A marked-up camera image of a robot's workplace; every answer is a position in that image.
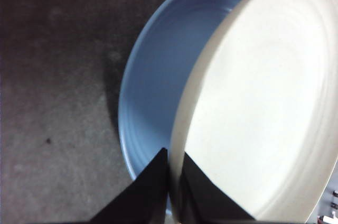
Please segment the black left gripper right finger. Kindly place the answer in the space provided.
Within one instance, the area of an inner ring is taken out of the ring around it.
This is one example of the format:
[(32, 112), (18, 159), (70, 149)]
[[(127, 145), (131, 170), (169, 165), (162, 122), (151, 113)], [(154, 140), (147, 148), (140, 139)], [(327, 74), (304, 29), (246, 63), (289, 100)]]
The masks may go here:
[(179, 180), (178, 220), (180, 222), (254, 222), (255, 218), (223, 193), (184, 154)]

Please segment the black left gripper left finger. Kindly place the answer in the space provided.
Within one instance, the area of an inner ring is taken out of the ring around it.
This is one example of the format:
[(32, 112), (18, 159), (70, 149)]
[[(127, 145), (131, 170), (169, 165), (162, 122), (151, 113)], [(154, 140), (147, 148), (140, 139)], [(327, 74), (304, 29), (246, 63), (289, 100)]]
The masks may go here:
[(161, 150), (91, 222), (164, 222), (168, 194), (167, 149)]

